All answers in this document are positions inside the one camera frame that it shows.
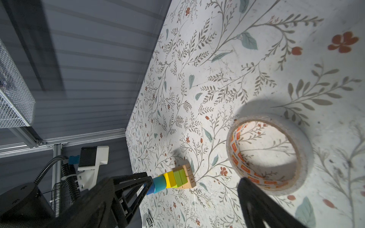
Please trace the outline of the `dark blue round block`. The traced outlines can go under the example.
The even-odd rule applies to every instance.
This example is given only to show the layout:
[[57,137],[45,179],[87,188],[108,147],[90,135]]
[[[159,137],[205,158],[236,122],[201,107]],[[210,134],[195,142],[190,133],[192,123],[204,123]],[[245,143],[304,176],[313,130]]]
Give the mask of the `dark blue round block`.
[[152,184],[147,192],[147,195],[154,194],[154,192],[155,192],[155,184],[152,182]]

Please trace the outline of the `natural wood block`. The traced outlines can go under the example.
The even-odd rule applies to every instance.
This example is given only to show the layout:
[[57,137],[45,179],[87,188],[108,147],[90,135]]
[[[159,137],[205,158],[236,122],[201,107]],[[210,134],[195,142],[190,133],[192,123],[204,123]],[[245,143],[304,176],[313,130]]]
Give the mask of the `natural wood block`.
[[173,168],[173,171],[175,172],[175,171],[179,171],[181,169],[183,169],[185,171],[186,177],[193,176],[193,171],[192,171],[192,168],[191,168],[191,165],[189,162],[186,162],[183,165]]
[[186,178],[188,182],[178,187],[177,189],[192,189],[196,186],[196,182],[193,175],[187,176]]

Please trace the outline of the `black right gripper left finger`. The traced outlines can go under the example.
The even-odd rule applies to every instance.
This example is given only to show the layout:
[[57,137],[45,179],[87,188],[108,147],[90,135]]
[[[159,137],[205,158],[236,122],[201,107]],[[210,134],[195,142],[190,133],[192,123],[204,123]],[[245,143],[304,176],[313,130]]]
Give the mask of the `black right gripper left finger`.
[[105,178],[84,196],[48,222],[46,228],[113,228],[112,202],[114,183]]

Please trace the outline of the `teal round block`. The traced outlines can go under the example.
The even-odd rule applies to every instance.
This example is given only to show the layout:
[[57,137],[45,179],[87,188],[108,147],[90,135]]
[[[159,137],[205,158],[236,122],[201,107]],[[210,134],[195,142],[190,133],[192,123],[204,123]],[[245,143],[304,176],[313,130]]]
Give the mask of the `teal round block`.
[[153,183],[155,186],[154,193],[158,193],[166,189],[166,179],[163,175],[153,178]]

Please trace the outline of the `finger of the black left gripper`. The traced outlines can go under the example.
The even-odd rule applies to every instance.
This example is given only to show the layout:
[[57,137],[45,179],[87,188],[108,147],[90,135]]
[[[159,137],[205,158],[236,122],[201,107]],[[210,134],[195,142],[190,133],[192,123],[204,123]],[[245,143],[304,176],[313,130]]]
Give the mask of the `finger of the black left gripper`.
[[126,228],[153,184],[146,172],[112,177],[114,198],[111,212],[118,228]]

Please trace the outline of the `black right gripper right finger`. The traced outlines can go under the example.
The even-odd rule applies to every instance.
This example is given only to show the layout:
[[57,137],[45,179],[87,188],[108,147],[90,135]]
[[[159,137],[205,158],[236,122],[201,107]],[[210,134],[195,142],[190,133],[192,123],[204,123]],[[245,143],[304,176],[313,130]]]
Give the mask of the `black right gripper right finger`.
[[271,228],[305,227],[248,178],[241,178],[237,192],[246,227],[264,228],[265,224]]

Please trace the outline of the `long green block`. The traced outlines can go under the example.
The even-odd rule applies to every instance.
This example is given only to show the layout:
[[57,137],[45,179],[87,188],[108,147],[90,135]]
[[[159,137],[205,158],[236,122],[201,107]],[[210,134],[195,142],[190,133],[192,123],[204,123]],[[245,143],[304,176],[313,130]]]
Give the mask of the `long green block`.
[[180,175],[180,179],[181,179],[182,185],[185,185],[188,182],[188,179],[186,177],[185,170],[184,169],[180,169],[179,170],[179,175]]

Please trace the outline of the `green cube block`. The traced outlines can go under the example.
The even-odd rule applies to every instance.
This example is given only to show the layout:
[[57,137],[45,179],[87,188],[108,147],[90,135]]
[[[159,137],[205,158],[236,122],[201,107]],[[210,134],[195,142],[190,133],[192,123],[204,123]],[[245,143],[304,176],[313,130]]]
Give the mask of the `green cube block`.
[[175,183],[176,183],[176,185],[173,188],[178,188],[178,187],[182,186],[182,180],[181,180],[180,172],[179,171],[173,171],[173,174],[174,174]]

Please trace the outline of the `long yellow block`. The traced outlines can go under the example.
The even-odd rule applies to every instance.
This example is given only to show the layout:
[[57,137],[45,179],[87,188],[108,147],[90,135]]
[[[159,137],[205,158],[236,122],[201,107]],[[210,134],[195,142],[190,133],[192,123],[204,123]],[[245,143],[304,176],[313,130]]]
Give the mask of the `long yellow block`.
[[176,179],[175,179],[175,175],[173,171],[170,171],[168,173],[164,173],[163,174],[165,181],[166,181],[166,188],[176,188],[177,187],[177,183],[176,183]]

